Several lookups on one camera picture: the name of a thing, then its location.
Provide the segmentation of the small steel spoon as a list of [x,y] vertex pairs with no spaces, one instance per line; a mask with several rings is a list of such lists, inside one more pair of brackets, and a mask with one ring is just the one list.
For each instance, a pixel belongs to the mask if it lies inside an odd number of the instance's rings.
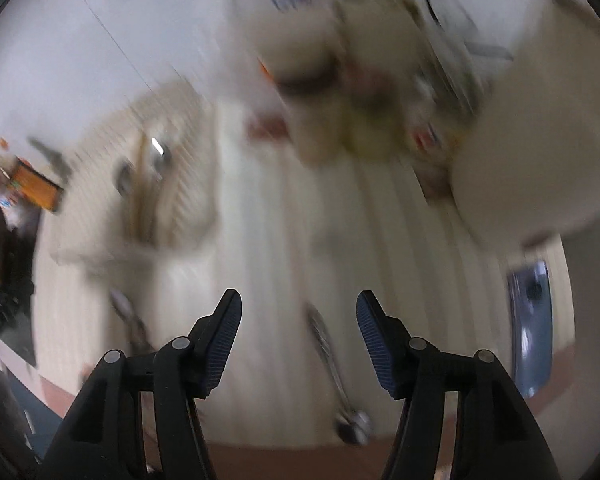
[[155,351],[149,341],[147,328],[128,296],[116,288],[109,291],[111,307],[122,321],[132,356],[144,356]]

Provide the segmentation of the steel spoon bowl down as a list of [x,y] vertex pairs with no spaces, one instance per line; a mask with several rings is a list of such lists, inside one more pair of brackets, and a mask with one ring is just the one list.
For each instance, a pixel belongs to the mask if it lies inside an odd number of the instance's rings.
[[306,324],[314,343],[315,351],[323,363],[330,384],[334,389],[337,408],[334,429],[341,442],[347,445],[364,446],[370,443],[372,421],[364,411],[356,408],[349,398],[340,373],[332,337],[319,310],[313,304],[304,304]]

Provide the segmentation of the wooden chopstick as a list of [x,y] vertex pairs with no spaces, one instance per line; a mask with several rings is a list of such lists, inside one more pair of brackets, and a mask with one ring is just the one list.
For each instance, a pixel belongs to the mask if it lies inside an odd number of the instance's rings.
[[148,204],[151,185],[154,183],[154,172],[151,168],[150,137],[140,130],[140,140],[137,142],[133,159],[133,193],[132,215],[134,232],[131,236],[134,242],[149,243],[149,214]]

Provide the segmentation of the steel spoon patterned handle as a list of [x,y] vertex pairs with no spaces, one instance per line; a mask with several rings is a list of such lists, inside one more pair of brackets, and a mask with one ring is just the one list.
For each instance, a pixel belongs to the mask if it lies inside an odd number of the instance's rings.
[[153,136],[150,139],[151,168],[158,183],[162,183],[173,166],[173,155],[169,145]]

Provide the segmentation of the dark soy sauce bottle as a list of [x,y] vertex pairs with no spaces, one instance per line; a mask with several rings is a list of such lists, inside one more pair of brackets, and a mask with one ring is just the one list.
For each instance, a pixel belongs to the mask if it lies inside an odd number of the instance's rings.
[[60,206],[64,189],[33,169],[20,158],[8,173],[9,186],[31,204],[55,212]]

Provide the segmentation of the blue smartphone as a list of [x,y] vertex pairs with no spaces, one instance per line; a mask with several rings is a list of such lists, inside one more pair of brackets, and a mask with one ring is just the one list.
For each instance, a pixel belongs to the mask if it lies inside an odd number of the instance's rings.
[[508,274],[512,320],[512,377],[526,399],[550,380],[553,363],[553,304],[550,277],[543,260]]

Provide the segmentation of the striped counter mat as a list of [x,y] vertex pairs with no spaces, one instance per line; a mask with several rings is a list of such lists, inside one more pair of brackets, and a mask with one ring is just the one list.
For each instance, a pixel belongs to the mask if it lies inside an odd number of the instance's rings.
[[195,115],[176,151],[194,180],[163,248],[126,244],[114,173],[148,129],[129,112],[94,125],[68,151],[73,170],[61,211],[46,214],[34,264],[38,372],[70,394],[109,349],[131,339],[109,293],[128,296],[149,342],[161,347],[210,313],[229,288],[242,322],[222,382],[201,402],[204,434],[229,448],[337,451],[335,395],[304,308],[321,313],[355,406],[387,442],[400,406],[378,384],[356,326],[355,300],[384,309],[439,349],[492,350],[513,362],[510,272],[542,262],[550,279],[554,360],[530,406],[544,434],[571,401],[574,321],[562,243],[501,255],[476,242],[449,200],[427,200],[405,158],[341,155],[302,165],[290,145],[253,142],[244,113],[224,105]]

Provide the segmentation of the clear plastic utensil basket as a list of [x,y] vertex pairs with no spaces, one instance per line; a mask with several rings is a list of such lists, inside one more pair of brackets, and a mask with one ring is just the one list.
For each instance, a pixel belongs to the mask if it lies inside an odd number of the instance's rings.
[[59,264],[147,262],[187,255],[218,218],[216,108],[172,78],[91,126],[48,228]]

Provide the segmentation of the red white seasoning packet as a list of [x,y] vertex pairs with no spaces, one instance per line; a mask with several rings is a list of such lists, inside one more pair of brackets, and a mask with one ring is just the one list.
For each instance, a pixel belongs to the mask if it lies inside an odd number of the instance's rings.
[[406,144],[416,156],[432,160],[436,164],[445,160],[444,144],[429,122],[409,126],[406,129]]

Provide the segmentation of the white pink electric kettle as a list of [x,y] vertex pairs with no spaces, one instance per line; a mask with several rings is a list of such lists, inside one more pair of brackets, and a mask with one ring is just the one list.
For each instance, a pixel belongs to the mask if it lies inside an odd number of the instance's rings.
[[600,19],[544,0],[451,169],[468,230],[498,252],[600,218]]

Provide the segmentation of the oil dispenser bottle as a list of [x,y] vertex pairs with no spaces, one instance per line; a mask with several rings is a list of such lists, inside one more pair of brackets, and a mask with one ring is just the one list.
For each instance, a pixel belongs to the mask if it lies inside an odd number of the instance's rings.
[[430,58],[422,14],[414,0],[340,0],[338,13],[347,147],[386,160],[401,143],[402,99]]

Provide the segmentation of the seasoning jar beige lid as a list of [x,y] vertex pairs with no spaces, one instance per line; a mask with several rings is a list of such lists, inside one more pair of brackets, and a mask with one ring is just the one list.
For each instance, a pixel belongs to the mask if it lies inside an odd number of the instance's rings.
[[335,158],[344,137],[336,18],[324,10],[270,16],[253,24],[254,52],[283,105],[302,164]]

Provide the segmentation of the white blue label container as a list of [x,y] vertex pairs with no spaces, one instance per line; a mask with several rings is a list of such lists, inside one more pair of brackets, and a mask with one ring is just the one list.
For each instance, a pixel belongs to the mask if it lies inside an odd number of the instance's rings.
[[330,0],[223,0],[220,92],[254,114],[276,114],[276,86],[317,76],[332,58]]

